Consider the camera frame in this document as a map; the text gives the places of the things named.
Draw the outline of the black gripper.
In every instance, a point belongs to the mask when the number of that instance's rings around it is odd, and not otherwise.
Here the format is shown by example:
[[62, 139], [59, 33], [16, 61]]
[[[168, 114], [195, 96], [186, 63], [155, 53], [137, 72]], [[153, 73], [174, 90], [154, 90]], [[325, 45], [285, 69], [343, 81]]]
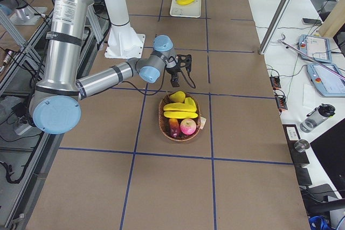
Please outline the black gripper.
[[[169, 58], [169, 63], [165, 70], [171, 75], [170, 83], [172, 87], [179, 87], [178, 74], [181, 73], [185, 82], [192, 89], [196, 88], [196, 84], [190, 76], [192, 67], [192, 56], [191, 54], [177, 54], [175, 57]], [[185, 68], [187, 76], [183, 73], [182, 69]]]

